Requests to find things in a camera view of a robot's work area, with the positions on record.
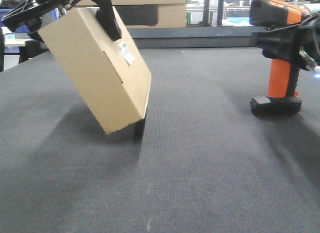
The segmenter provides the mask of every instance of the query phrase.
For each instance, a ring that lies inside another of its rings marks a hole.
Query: gray carpet
[[[256,48],[143,49],[142,141],[106,136],[47,52],[0,73],[0,233],[318,233],[320,80],[255,117]]]

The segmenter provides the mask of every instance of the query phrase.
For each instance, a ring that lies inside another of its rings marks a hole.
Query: power tool
[[[267,94],[251,99],[252,113],[298,113],[302,105],[296,91],[300,69],[313,71],[320,62],[320,14],[279,0],[252,0],[249,22],[266,28],[252,33],[251,45],[272,59]]]

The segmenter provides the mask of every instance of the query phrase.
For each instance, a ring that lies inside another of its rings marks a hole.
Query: floor
[[[141,49],[142,141],[106,135],[50,52],[0,73],[0,232],[319,233],[320,80],[257,117],[256,48]]]

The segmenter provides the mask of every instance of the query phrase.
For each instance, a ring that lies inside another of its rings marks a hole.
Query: black base
[[[300,111],[302,100],[296,96],[272,98],[266,95],[252,98],[251,111],[260,116],[287,116]]]

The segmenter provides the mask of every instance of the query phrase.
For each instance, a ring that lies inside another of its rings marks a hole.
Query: sticker
[[[129,52],[127,43],[122,42],[120,45],[118,45],[118,47],[126,62],[131,65],[136,58]]]

